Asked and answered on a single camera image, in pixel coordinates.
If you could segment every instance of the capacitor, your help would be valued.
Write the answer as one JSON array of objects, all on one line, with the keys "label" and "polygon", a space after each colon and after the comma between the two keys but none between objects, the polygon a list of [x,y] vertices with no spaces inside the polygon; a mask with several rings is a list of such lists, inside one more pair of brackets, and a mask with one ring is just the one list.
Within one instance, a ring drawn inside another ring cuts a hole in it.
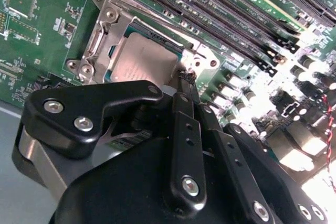
[{"label": "capacitor", "polygon": [[325,74],[320,73],[318,79],[321,83],[327,86],[330,90],[336,89],[336,81]]},{"label": "capacitor", "polygon": [[248,91],[245,93],[247,101],[251,104],[255,104],[258,100],[256,94],[253,91]]},{"label": "capacitor", "polygon": [[314,98],[319,93],[321,93],[321,90],[318,89],[313,83],[310,81],[304,81],[301,83],[297,83],[297,87],[299,90],[308,98]]},{"label": "capacitor", "polygon": [[236,103],[236,108],[242,115],[245,115],[246,113],[249,112],[249,108],[246,107],[246,105],[242,101],[239,101],[238,103]]},{"label": "capacitor", "polygon": [[225,119],[229,122],[229,123],[234,123],[234,124],[239,124],[238,119],[236,118],[235,115],[233,114],[228,114]]},{"label": "capacitor", "polygon": [[298,67],[298,66],[294,66],[290,72],[296,77],[298,78],[299,81],[307,81],[309,80],[309,78],[311,77],[311,74],[309,74],[308,72],[304,71],[302,68]]},{"label": "capacitor", "polygon": [[315,61],[307,55],[303,55],[300,59],[301,64],[312,72],[322,72],[326,66],[321,61]]}]

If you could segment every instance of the gray surface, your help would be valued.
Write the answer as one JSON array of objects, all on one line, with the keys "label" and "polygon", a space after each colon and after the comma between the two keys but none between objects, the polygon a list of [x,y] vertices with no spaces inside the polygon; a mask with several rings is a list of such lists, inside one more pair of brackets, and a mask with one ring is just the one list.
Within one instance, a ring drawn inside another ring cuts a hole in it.
[{"label": "gray surface", "polygon": [[47,189],[19,173],[11,159],[19,116],[0,102],[0,223],[45,224],[56,209]]}]

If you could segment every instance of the cable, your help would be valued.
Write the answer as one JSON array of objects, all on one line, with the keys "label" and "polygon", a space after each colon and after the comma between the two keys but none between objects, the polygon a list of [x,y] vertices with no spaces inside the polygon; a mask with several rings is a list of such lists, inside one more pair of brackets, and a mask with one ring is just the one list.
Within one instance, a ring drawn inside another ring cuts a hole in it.
[{"label": "cable", "polygon": [[326,105],[327,107],[327,111],[326,111],[326,115],[328,117],[329,123],[328,123],[328,129],[327,129],[327,133],[328,133],[328,140],[327,140],[327,170],[328,170],[328,174],[329,174],[329,181],[331,184],[332,189],[334,190],[334,192],[336,193],[336,186],[334,184],[334,180],[331,176],[331,172],[330,172],[330,164],[331,164],[331,140],[332,140],[332,124],[334,121],[334,117],[332,116],[331,112],[332,112],[332,107],[328,102],[328,97],[326,94],[323,95],[322,97],[323,99],[323,103]]}]

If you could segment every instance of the screw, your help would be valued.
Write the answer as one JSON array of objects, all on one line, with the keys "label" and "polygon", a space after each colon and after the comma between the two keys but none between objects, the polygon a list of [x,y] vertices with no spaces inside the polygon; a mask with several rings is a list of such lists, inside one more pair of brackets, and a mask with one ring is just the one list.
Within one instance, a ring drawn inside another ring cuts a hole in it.
[{"label": "screw", "polygon": [[185,102],[187,102],[187,101],[188,101],[188,98],[187,98],[187,97],[185,97],[184,95],[181,95],[181,99],[182,99],[183,101],[185,101]]},{"label": "screw", "polygon": [[154,93],[154,94],[157,94],[157,93],[158,93],[156,87],[154,87],[154,86],[148,86],[148,89],[149,89],[149,91],[151,91],[151,92]]},{"label": "screw", "polygon": [[189,177],[182,180],[182,187],[190,196],[193,197],[197,196],[200,192],[196,181]]},{"label": "screw", "polygon": [[80,131],[89,132],[93,129],[93,122],[83,116],[76,118],[73,124]]},{"label": "screw", "polygon": [[212,110],[208,106],[204,106],[204,110],[208,113],[212,113]]},{"label": "screw", "polygon": [[307,208],[305,208],[302,205],[299,205],[299,209],[300,209],[301,213],[306,217],[307,220],[312,219],[311,214],[310,214],[310,212],[308,211]]},{"label": "screw", "polygon": [[233,126],[233,129],[234,129],[235,132],[237,132],[238,134],[241,133],[240,128],[238,128],[237,126]]},{"label": "screw", "polygon": [[269,214],[266,210],[266,208],[260,204],[259,202],[257,201],[254,201],[254,204],[253,204],[253,208],[254,208],[254,211],[256,212],[256,214],[264,221],[264,222],[267,222],[269,221]]},{"label": "screw", "polygon": [[324,216],[323,214],[321,213],[321,211],[315,207],[315,206],[311,206],[311,209],[313,210],[314,214],[319,217],[320,220],[324,220]]},{"label": "screw", "polygon": [[64,110],[64,107],[58,101],[47,101],[44,104],[44,109],[50,113],[58,114]]}]

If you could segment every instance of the metal plate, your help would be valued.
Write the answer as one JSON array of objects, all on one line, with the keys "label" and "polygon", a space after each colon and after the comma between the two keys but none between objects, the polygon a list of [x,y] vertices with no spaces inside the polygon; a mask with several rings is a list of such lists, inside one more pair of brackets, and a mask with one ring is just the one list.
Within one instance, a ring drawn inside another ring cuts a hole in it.
[{"label": "metal plate", "polygon": [[159,87],[168,84],[178,62],[177,55],[138,33],[129,36],[122,50],[116,48],[114,57],[118,61],[111,81],[149,80]]}]

